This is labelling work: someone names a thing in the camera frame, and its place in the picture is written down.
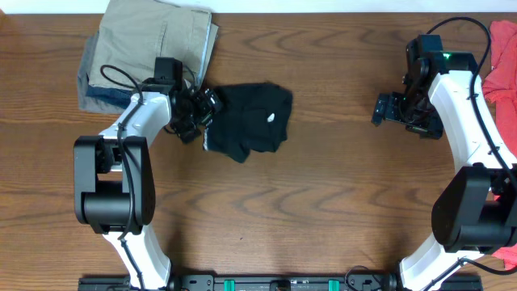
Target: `red cloth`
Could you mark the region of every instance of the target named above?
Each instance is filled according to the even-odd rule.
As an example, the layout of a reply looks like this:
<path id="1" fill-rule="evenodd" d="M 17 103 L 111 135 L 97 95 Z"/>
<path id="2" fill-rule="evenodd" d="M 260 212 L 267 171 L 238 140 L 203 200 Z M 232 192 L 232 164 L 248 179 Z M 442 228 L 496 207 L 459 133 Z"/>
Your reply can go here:
<path id="1" fill-rule="evenodd" d="M 492 72 L 485 78 L 483 94 L 495 102 L 495 124 L 513 155 L 517 155 L 517 24 L 494 21 L 492 35 Z M 503 247 L 494 253 L 506 269 L 517 265 L 517 247 Z"/>

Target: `wood grain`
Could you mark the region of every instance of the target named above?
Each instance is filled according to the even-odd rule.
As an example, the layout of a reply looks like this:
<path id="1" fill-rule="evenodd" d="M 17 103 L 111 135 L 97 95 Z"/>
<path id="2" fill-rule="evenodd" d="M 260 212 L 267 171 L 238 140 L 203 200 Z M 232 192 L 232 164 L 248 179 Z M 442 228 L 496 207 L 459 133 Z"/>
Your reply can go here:
<path id="1" fill-rule="evenodd" d="M 454 176 L 448 141 L 420 140 L 397 124 L 376 128 L 370 118 L 380 92 L 402 89 L 406 43 L 449 16 L 214 15 L 221 29 L 207 82 L 278 83 L 293 91 L 293 112 L 279 151 L 252 153 L 242 165 L 203 152 L 201 140 L 185 146 L 158 135 L 153 224 L 176 267 L 344 273 L 356 264 L 392 268 L 412 253 Z M 0 31 L 0 289 L 73 290 L 84 275 L 126 273 L 73 211 L 73 143 L 116 118 L 77 105 L 83 45 L 100 19 L 9 15 Z M 439 33 L 447 48 L 477 57 L 484 48 L 468 23 Z M 486 290 L 517 283 L 479 273 Z"/>

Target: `wire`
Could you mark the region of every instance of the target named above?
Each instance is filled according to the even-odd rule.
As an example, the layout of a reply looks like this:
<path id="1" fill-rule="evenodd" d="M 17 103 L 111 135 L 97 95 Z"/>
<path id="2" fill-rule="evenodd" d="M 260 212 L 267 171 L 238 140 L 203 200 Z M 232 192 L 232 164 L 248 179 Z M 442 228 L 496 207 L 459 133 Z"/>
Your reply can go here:
<path id="1" fill-rule="evenodd" d="M 115 70 L 115 71 L 121 73 L 129 81 L 131 81 L 133 86 L 129 86 L 129 85 L 126 85 L 126 84 L 123 84 L 123 83 L 120 83 L 120 82 L 112 80 L 111 78 L 106 76 L 106 74 L 104 73 L 104 69 L 106 69 L 106 68 L 112 69 L 112 70 Z M 110 82 L 113 82 L 116 85 L 124 86 L 126 88 L 132 88 L 132 89 L 137 90 L 138 91 L 138 95 L 140 96 L 139 99 L 138 99 L 137 105 L 135 105 L 135 107 L 129 112 L 129 114 L 127 114 L 126 117 L 118 124 L 118 130 L 117 130 L 117 134 L 116 134 L 117 143 L 119 144 L 120 156 L 122 157 L 122 164 L 123 164 L 124 169 L 125 169 L 125 171 L 127 173 L 126 176 L 128 178 L 128 186 L 129 186 L 129 215 L 128 215 L 128 221 L 126 223 L 124 231 L 122 232 L 122 234 L 118 238 L 119 240 L 122 240 L 122 239 L 125 238 L 125 236 L 128 234 L 128 232 L 131 230 L 132 218 L 135 215 L 135 188 L 134 188 L 133 181 L 132 181 L 131 168 L 129 166 L 128 157 L 127 157 L 127 154 L 126 154 L 126 148 L 125 148 L 126 145 L 124 144 L 124 141 L 122 140 L 122 132 L 125 130 L 125 127 L 126 127 L 128 121 L 129 121 L 129 119 L 132 117 L 132 115 L 144 103 L 144 95 L 142 93 L 141 88 L 138 86 L 137 82 L 135 81 L 135 79 L 133 79 L 128 73 L 126 73 L 123 70 L 115 67 L 114 65 L 102 65 L 100 67 L 100 73 L 101 73 L 101 75 L 103 77 L 105 77 L 106 80 L 108 80 Z"/>
<path id="2" fill-rule="evenodd" d="M 111 78 L 106 76 L 106 74 L 104 73 L 104 69 L 106 69 L 106 68 L 112 69 L 112 70 L 115 70 L 115 71 L 121 73 L 127 79 L 129 79 L 129 81 L 131 81 L 133 86 L 129 86 L 127 84 L 123 84 L 123 83 L 120 83 L 120 82 L 112 80 Z M 127 176 L 127 179 L 128 179 L 128 186 L 129 186 L 129 215 L 128 215 L 128 221 L 126 222 L 126 226 L 125 226 L 124 230 L 122 231 L 122 234 L 118 237 L 118 239 L 120 240 L 120 244 L 121 244 L 122 248 L 124 248 L 126 256 L 129 259 L 129 262 L 131 263 L 132 267 L 137 272 L 137 277 L 138 277 L 138 281 L 140 282 L 141 290 L 145 290 L 144 280 L 143 280 L 143 277 L 142 277 L 142 272 L 138 268 L 137 262 L 132 257 L 131 251 L 128 248 L 127 241 L 125 240 L 126 235 L 131 230 L 132 220 L 133 220 L 133 217 L 135 215 L 135 188 L 134 188 L 134 184 L 133 184 L 133 180 L 132 180 L 132 175 L 131 175 L 131 167 L 129 166 L 128 157 L 127 157 L 127 154 L 126 154 L 126 145 L 125 145 L 125 143 L 124 143 L 124 141 L 122 139 L 122 132 L 125 130 L 126 125 L 127 125 L 128 121 L 129 121 L 129 119 L 131 119 L 133 114 L 144 103 L 144 94 L 142 93 L 142 90 L 138 86 L 138 84 L 135 81 L 135 79 L 133 79 L 128 73 L 126 73 L 123 70 L 115 67 L 114 65 L 102 65 L 100 67 L 100 73 L 101 73 L 101 75 L 103 77 L 105 77 L 106 80 L 108 80 L 110 82 L 113 82 L 116 85 L 137 90 L 138 91 L 138 95 L 139 95 L 137 105 L 135 105 L 135 107 L 117 125 L 118 126 L 118 130 L 117 130 L 117 133 L 116 133 L 116 140 L 117 140 L 117 143 L 119 145 L 120 156 L 122 157 L 122 165 L 124 167 L 124 170 L 126 171 L 126 176 Z"/>
<path id="3" fill-rule="evenodd" d="M 145 290 L 144 277 L 142 276 L 142 272 L 137 266 L 137 262 L 135 262 L 135 259 L 132 257 L 131 251 L 129 251 L 128 242 L 125 240 L 125 238 L 122 238 L 120 240 L 120 244 L 122 245 L 122 248 L 124 249 L 126 256 L 129 259 L 129 263 L 131 263 L 132 267 L 135 269 L 135 272 L 137 272 L 138 282 L 140 283 L 140 290 Z"/>
<path id="4" fill-rule="evenodd" d="M 440 276 L 438 276 L 436 279 L 431 280 L 431 283 L 426 286 L 422 291 L 429 291 L 436 283 L 440 282 L 441 280 L 445 279 L 450 273 L 454 272 L 456 268 L 463 267 L 465 263 L 472 264 L 476 268 L 480 268 L 483 271 L 489 272 L 494 275 L 499 276 L 509 276 L 517 273 L 517 267 L 514 267 L 510 270 L 496 270 L 492 269 L 490 267 L 485 266 L 484 264 L 480 264 L 472 259 L 467 258 L 460 258 L 458 259 L 451 267 L 449 267 L 445 272 L 443 272 Z"/>
<path id="5" fill-rule="evenodd" d="M 169 129 L 167 128 L 167 126 L 164 126 L 164 127 L 163 127 L 163 130 L 164 130 L 166 133 L 169 133 L 169 134 L 174 134 L 174 135 L 176 135 L 176 134 L 177 134 L 174 130 L 169 130 Z"/>
<path id="6" fill-rule="evenodd" d="M 363 268 L 363 269 L 365 269 L 365 270 L 367 270 L 367 271 L 370 271 L 370 269 L 369 269 L 369 268 L 364 267 L 364 266 L 362 266 L 362 265 L 356 265 L 356 266 L 352 267 L 350 270 L 348 270 L 347 274 L 345 275 L 345 285 L 347 285 L 347 286 L 348 286 L 348 288 L 352 289 L 352 291 L 358 291 L 358 290 L 357 290 L 356 288 L 354 288 L 353 286 L 351 286 L 350 284 L 348 284 L 348 274 L 350 274 L 350 272 L 354 271 L 354 270 L 355 270 L 355 269 L 357 269 L 357 268 Z M 380 282 L 380 280 L 379 280 L 379 279 L 377 279 L 377 278 L 375 277 L 375 275 L 373 275 L 373 274 L 372 274 L 372 277 L 373 277 L 373 280 L 375 280 L 375 281 L 379 284 L 379 286 L 380 286 L 380 288 L 375 289 L 375 290 L 373 290 L 373 291 L 379 291 L 379 290 L 381 290 L 381 289 L 382 289 L 382 283 Z"/>

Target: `black cable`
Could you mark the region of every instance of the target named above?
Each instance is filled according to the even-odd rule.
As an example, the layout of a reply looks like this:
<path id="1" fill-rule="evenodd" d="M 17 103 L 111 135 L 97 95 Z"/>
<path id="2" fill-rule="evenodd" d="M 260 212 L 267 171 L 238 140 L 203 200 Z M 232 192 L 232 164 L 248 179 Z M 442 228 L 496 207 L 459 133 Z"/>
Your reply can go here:
<path id="1" fill-rule="evenodd" d="M 124 248 L 124 251 L 126 253 L 126 256 L 129 259 L 129 263 L 131 263 L 132 267 L 135 269 L 135 272 L 137 272 L 138 282 L 140 283 L 140 290 L 145 290 L 144 286 L 144 277 L 142 276 L 142 272 L 137 266 L 137 262 L 135 262 L 135 259 L 131 255 L 131 251 L 129 251 L 128 244 L 124 238 L 120 240 L 120 244 L 122 245 L 122 248 Z"/>
<path id="2" fill-rule="evenodd" d="M 350 274 L 350 272 L 354 271 L 354 270 L 355 270 L 355 269 L 357 269 L 357 268 L 363 268 L 363 269 L 365 269 L 365 270 L 367 270 L 367 271 L 370 271 L 370 269 L 369 269 L 369 268 L 364 267 L 364 266 L 362 266 L 362 265 L 356 265 L 356 266 L 352 267 L 350 270 L 348 270 L 347 274 L 345 275 L 345 285 L 346 285 L 346 286 L 348 286 L 348 288 L 352 289 L 352 291 L 358 291 L 358 290 L 357 290 L 356 288 L 354 288 L 352 285 L 350 285 L 350 284 L 348 283 L 348 274 Z M 375 275 L 373 275 L 373 274 L 371 274 L 371 275 L 372 275 L 372 277 L 373 277 L 373 280 L 375 280 L 375 281 L 379 284 L 379 286 L 380 286 L 380 288 L 375 289 L 375 290 L 373 290 L 373 291 L 379 291 L 379 290 L 381 290 L 381 289 L 382 289 L 382 283 L 380 282 L 380 280 L 379 280 L 379 279 L 377 279 L 377 278 L 375 277 Z"/>
<path id="3" fill-rule="evenodd" d="M 509 276 L 517 273 L 517 267 L 514 267 L 510 270 L 496 270 L 492 269 L 490 267 L 485 266 L 484 264 L 480 264 L 472 259 L 467 258 L 460 258 L 458 259 L 451 267 L 449 267 L 445 272 L 443 272 L 440 276 L 438 276 L 436 279 L 432 280 L 429 285 L 426 286 L 422 291 L 429 291 L 436 283 L 440 282 L 441 280 L 445 279 L 451 272 L 454 272 L 454 270 L 458 267 L 462 267 L 465 263 L 472 264 L 476 268 L 480 268 L 483 271 L 489 272 L 494 275 L 499 276 Z"/>
<path id="4" fill-rule="evenodd" d="M 467 258 L 463 258 L 460 260 L 462 262 L 472 264 L 474 267 L 480 268 L 481 270 L 483 270 L 485 272 L 489 272 L 490 274 L 494 274 L 494 275 L 509 276 L 509 275 L 513 275 L 513 274 L 517 273 L 517 267 L 513 267 L 510 270 L 496 270 L 496 269 L 492 269 L 490 267 L 486 267 L 484 264 L 480 264 L 480 263 L 476 262 L 475 260 L 471 260 L 471 259 L 467 259 Z"/>
<path id="5" fill-rule="evenodd" d="M 402 101 L 403 99 L 400 99 L 398 101 L 398 115 L 402 118 L 402 120 L 406 123 L 413 123 L 413 121 L 409 121 L 404 113 L 402 113 Z"/>
<path id="6" fill-rule="evenodd" d="M 169 130 L 169 129 L 167 128 L 167 126 L 164 126 L 164 127 L 163 127 L 163 130 L 164 130 L 166 133 L 169 133 L 169 134 L 174 134 L 174 135 L 176 135 L 176 134 L 177 134 L 174 130 Z"/>
<path id="7" fill-rule="evenodd" d="M 129 86 L 129 85 L 126 85 L 126 84 L 123 84 L 123 83 L 120 83 L 120 82 L 117 82 L 117 81 L 114 81 L 114 80 L 110 79 L 104 73 L 104 69 L 106 69 L 106 68 L 112 69 L 112 70 L 115 70 L 115 71 L 121 73 L 127 79 L 129 79 L 129 81 L 131 81 L 133 86 Z M 129 186 L 129 215 L 128 215 L 128 221 L 126 222 L 126 226 L 125 226 L 122 234 L 118 237 L 118 239 L 120 240 L 121 246 L 124 248 L 126 256 L 129 258 L 129 262 L 131 263 L 131 265 L 133 266 L 133 268 L 137 272 L 137 277 L 138 277 L 138 281 L 140 282 L 141 290 L 145 290 L 144 280 L 143 280 L 143 277 L 142 277 L 142 272 L 138 268 L 137 262 L 135 262 L 135 259 L 132 257 L 131 251 L 128 248 L 127 242 L 124 239 L 125 236 L 128 234 L 128 232 L 131 230 L 132 220 L 133 220 L 133 217 L 135 215 L 135 188 L 134 188 L 134 184 L 133 184 L 133 181 L 132 181 L 131 168 L 129 166 L 128 157 L 127 157 L 127 154 L 126 154 L 126 145 L 124 144 L 124 141 L 122 140 L 122 132 L 125 130 L 125 127 L 126 127 L 128 121 L 129 121 L 129 119 L 138 110 L 138 108 L 140 106 L 142 106 L 142 104 L 144 103 L 144 94 L 142 93 L 142 90 L 138 86 L 138 84 L 135 81 L 135 79 L 133 79 L 128 73 L 124 72 L 123 70 L 121 70 L 121 69 L 119 69 L 119 68 L 117 68 L 117 67 L 115 67 L 113 65 L 102 65 L 100 67 L 100 73 L 101 73 L 101 75 L 103 77 L 106 78 L 106 80 L 108 80 L 110 82 L 113 82 L 114 84 L 117 84 L 119 86 L 123 86 L 123 87 L 126 87 L 126 88 L 132 88 L 132 89 L 137 90 L 138 91 L 138 95 L 139 95 L 137 105 L 135 105 L 135 107 L 118 124 L 118 129 L 117 129 L 117 133 L 116 133 L 116 140 L 117 140 L 117 143 L 119 144 L 120 156 L 122 157 L 122 165 L 124 167 L 124 170 L 126 171 L 126 176 L 127 176 L 127 179 L 128 179 L 128 186 Z"/>
<path id="8" fill-rule="evenodd" d="M 126 84 L 123 84 L 123 83 L 120 83 L 120 82 L 117 82 L 117 81 L 114 81 L 112 80 L 111 78 L 109 78 L 108 76 L 106 76 L 106 74 L 104 73 L 104 69 L 112 69 L 112 70 L 115 70 L 119 73 L 121 73 L 122 75 L 124 75 L 129 81 L 131 81 L 131 83 L 133 84 L 133 86 L 129 86 L 129 85 L 126 85 Z M 128 123 L 128 120 L 131 118 L 131 116 L 138 110 L 138 108 L 144 103 L 144 94 L 142 93 L 142 90 L 141 88 L 138 86 L 137 82 L 135 81 L 135 79 L 133 79 L 128 73 L 124 72 L 123 70 L 115 67 L 114 65 L 102 65 L 100 67 L 100 73 L 103 77 L 106 78 L 106 80 L 110 81 L 110 82 L 113 82 L 114 84 L 116 85 L 119 85 L 119 86 L 124 86 L 126 88 L 132 88 L 132 89 L 135 89 L 138 91 L 138 95 L 140 96 L 139 99 L 138 99 L 138 102 L 137 102 L 137 105 L 129 112 L 129 114 L 126 115 L 126 117 L 118 124 L 118 130 L 117 130 L 117 134 L 116 134 L 116 139 L 117 139 L 117 143 L 119 144 L 119 151 L 120 151 L 120 156 L 122 157 L 122 164 L 124 166 L 124 169 L 127 173 L 127 178 L 128 178 L 128 186 L 129 186 L 129 215 L 128 215 L 128 222 L 126 223 L 126 226 L 125 226 L 125 229 L 124 231 L 122 232 L 122 234 L 119 236 L 119 240 L 125 238 L 125 236 L 128 234 L 128 232 L 130 231 L 131 229 L 131 224 L 132 224 L 132 218 L 133 216 L 135 215 L 135 191 L 134 191 L 134 186 L 133 186 L 133 181 L 132 181 L 132 175 L 131 175 L 131 168 L 129 166 L 129 163 L 128 163 L 128 157 L 127 157 L 127 154 L 126 154 L 126 148 L 125 148 L 125 144 L 124 142 L 122 141 L 122 132 L 125 130 L 125 127 Z"/>

